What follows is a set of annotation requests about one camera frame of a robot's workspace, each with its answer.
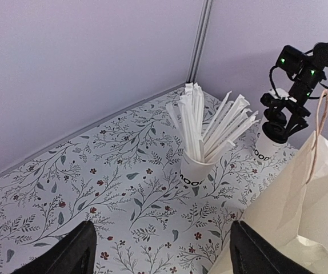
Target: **white paper bag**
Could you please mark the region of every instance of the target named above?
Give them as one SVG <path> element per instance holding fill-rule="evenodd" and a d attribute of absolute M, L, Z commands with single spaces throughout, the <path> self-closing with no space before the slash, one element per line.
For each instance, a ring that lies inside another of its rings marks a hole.
<path fill-rule="evenodd" d="M 251 204 L 243 220 L 285 256 L 315 274 L 328 273 L 328 140 L 313 133 L 292 161 Z M 232 273 L 229 243 L 209 274 Z"/>

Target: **straw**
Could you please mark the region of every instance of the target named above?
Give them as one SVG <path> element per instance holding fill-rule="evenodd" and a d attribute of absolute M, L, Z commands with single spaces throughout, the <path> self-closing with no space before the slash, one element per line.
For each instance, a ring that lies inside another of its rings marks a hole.
<path fill-rule="evenodd" d="M 257 122 L 255 116 L 258 112 L 248 116 L 251 110 L 245 108 L 249 102 L 244 96 L 239 95 L 235 101 L 227 101 L 230 94 L 231 91 L 226 94 L 204 131 L 205 99 L 197 83 L 186 84 L 185 92 L 178 101 L 181 124 L 173 105 L 167 104 L 166 109 L 183 139 L 185 151 L 193 160 L 199 163 L 217 162 L 227 150 L 235 146 L 234 141 Z"/>

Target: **white wall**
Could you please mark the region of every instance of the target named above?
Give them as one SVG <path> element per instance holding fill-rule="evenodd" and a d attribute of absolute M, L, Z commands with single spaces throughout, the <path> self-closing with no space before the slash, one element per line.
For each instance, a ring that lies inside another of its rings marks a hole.
<path fill-rule="evenodd" d="M 186 80 L 202 0 L 0 1 L 0 172 Z"/>
<path fill-rule="evenodd" d="M 254 110 L 271 88 L 269 70 L 285 45 L 307 51 L 317 42 L 328 42 L 328 1 L 214 0 L 209 30 L 201 59 L 198 82 L 207 92 L 223 98 L 234 90 L 243 94 Z M 278 87 L 288 90 L 290 81 L 275 71 Z M 313 93 L 320 94 L 322 87 Z M 315 129 L 317 101 L 309 101 L 309 128 L 296 133 L 290 143 L 300 147 Z M 328 119 L 323 132 L 328 138 Z"/>

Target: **leaf pattern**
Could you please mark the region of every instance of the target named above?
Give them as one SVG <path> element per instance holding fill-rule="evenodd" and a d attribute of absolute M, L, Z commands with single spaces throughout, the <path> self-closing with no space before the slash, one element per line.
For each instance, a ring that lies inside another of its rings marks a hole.
<path fill-rule="evenodd" d="M 232 221 L 295 149 L 258 165 L 249 153 L 254 126 L 200 187 L 186 188 L 178 174 L 182 141 L 166 111 L 182 91 L 126 111 L 0 178 L 0 273 L 45 253 L 85 220 L 97 232 L 95 274 L 208 272 Z M 219 101 L 205 94 L 205 105 L 208 124 Z"/>

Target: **paper cup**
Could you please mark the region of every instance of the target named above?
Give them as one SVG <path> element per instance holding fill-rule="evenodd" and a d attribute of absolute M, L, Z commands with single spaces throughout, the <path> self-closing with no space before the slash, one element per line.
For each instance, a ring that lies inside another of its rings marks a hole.
<path fill-rule="evenodd" d="M 255 143 L 255 147 L 253 150 L 253 157 L 259 162 L 266 162 L 270 160 L 280 148 L 286 146 L 287 139 L 283 140 L 282 142 L 275 142 L 271 140 L 269 136 L 265 133 L 265 127 L 270 122 L 263 124 L 261 130 L 258 135 L 258 140 Z"/>
<path fill-rule="evenodd" d="M 215 165 L 216 163 L 200 163 L 195 161 L 184 152 L 181 161 L 181 170 L 179 171 L 180 180 L 188 187 L 200 186 Z"/>

